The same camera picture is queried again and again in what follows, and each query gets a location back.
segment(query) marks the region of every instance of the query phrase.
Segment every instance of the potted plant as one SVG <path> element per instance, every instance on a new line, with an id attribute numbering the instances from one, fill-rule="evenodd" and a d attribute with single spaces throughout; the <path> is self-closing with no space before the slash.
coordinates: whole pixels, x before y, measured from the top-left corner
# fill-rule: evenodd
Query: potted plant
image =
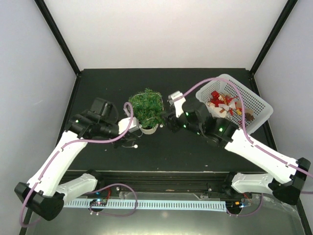
<path id="1" fill-rule="evenodd" d="M 134 116 L 140 123 L 140 129 L 144 134 L 153 134 L 159 124 L 163 124 L 160 116 L 163 109 L 162 95 L 146 88 L 129 98 L 133 105 Z"/>

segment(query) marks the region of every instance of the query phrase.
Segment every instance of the black frame pole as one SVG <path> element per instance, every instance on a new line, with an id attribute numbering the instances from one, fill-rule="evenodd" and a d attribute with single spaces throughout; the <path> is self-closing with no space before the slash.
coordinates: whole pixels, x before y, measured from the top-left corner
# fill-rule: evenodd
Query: black frame pole
<path id="1" fill-rule="evenodd" d="M 37 4 L 39 10 L 41 11 L 41 14 L 43 15 L 45 21 L 47 22 L 48 26 L 50 27 L 55 39 L 58 41 L 65 57 L 67 58 L 69 64 L 71 65 L 72 69 L 74 70 L 74 73 L 76 74 L 76 76 L 80 75 L 80 70 L 74 60 L 74 57 L 72 56 L 72 54 L 70 53 L 67 44 L 64 40 L 64 38 L 62 37 L 61 32 L 59 31 L 52 15 L 50 14 L 50 11 L 47 7 L 47 5 L 45 4 L 44 0 L 35 0 L 35 3 Z"/>
<path id="2" fill-rule="evenodd" d="M 298 2 L 298 0 L 288 0 L 286 5 L 284 6 L 284 9 L 280 13 L 272 31 L 270 32 L 268 38 L 266 39 L 258 57 L 256 58 L 250 72 L 252 75 L 255 75 L 257 72 L 259 66 L 263 62 L 266 54 L 268 53 L 270 47 L 272 46 L 273 42 L 275 41 L 279 31 L 282 29 L 284 23 L 286 22 L 289 14 L 293 10 L 295 4 Z"/>

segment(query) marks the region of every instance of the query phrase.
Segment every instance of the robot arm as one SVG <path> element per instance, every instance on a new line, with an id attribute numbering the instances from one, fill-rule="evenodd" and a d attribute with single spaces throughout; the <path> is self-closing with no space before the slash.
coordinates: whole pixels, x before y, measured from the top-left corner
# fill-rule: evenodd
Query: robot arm
<path id="1" fill-rule="evenodd" d="M 177 132 L 187 129 L 206 138 L 208 144 L 236 153 L 262 168 L 266 174 L 237 173 L 231 179 L 231 188 L 238 193 L 256 192 L 273 194 L 282 202 L 295 205 L 299 199 L 306 175 L 288 166 L 292 164 L 306 171 L 310 162 L 304 158 L 296 160 L 282 155 L 251 136 L 253 145 L 236 124 L 224 118 L 213 118 L 206 105 L 197 99 L 186 100 L 182 93 L 169 96 L 171 112 L 164 113 L 167 126 Z M 287 162 L 284 164 L 266 152 Z"/>
<path id="2" fill-rule="evenodd" d="M 61 211 L 64 204 L 95 190 L 102 180 L 101 174 L 90 170 L 77 179 L 59 185 L 61 178 L 67 171 L 79 152 L 86 147 L 87 141 L 79 141 L 63 146 L 71 141 L 92 139 L 93 137 L 115 138 L 123 133 L 130 123 L 130 117 L 117 123 L 108 121 L 113 104 L 97 98 L 91 109 L 72 117 L 66 126 L 66 131 L 39 171 L 31 177 L 27 184 L 18 183 L 15 193 L 24 202 L 32 188 L 27 207 L 46 220 L 54 219 Z M 139 123 L 134 117 L 129 132 L 139 128 Z M 128 141 L 128 137 L 114 143 L 115 146 Z"/>

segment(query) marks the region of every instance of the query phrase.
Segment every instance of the white backdrop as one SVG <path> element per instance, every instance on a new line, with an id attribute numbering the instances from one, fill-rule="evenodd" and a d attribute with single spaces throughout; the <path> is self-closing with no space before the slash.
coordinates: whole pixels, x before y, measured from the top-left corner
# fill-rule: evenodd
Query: white backdrop
<path id="1" fill-rule="evenodd" d="M 304 123 L 311 123 L 313 110 L 308 109 L 307 102 L 297 102 L 297 112 L 292 112 L 289 104 L 295 103 L 295 91 L 305 94 L 306 100 L 313 100 L 312 9 L 312 0 L 298 1 L 255 75 L 262 97 L 274 108 L 269 123 L 278 151 L 292 158 L 308 159 L 310 172 L 313 172 L 313 128 Z M 310 177 L 303 190 L 313 191 Z M 313 195 L 301 195 L 311 230 L 312 198 Z"/>
<path id="2" fill-rule="evenodd" d="M 76 76 L 35 1 L 2 1 L 0 22 L 0 234 L 13 235 L 14 188 L 54 149 Z"/>
<path id="3" fill-rule="evenodd" d="M 79 68 L 250 69 L 286 0 L 45 0 Z"/>

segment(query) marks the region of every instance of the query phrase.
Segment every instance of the black table surface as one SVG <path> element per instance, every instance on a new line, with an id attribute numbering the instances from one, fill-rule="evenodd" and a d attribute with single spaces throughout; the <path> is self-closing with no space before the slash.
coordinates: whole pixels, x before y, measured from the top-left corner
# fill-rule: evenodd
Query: black table surface
<path id="1" fill-rule="evenodd" d="M 167 96 L 186 92 L 197 82 L 227 73 L 248 88 L 245 69 L 86 69 L 70 111 L 71 115 L 90 108 L 96 97 L 113 102 L 124 116 L 123 104 L 145 88 Z M 188 97 L 194 97 L 196 89 Z M 252 134 L 268 145 L 264 129 Z M 112 144 L 89 143 L 76 157 L 69 170 L 103 171 L 178 171 L 178 172 L 262 172 L 246 159 L 221 148 L 209 146 L 204 139 L 188 131 L 173 134 L 166 127 L 136 141 L 138 148 L 114 149 Z"/>

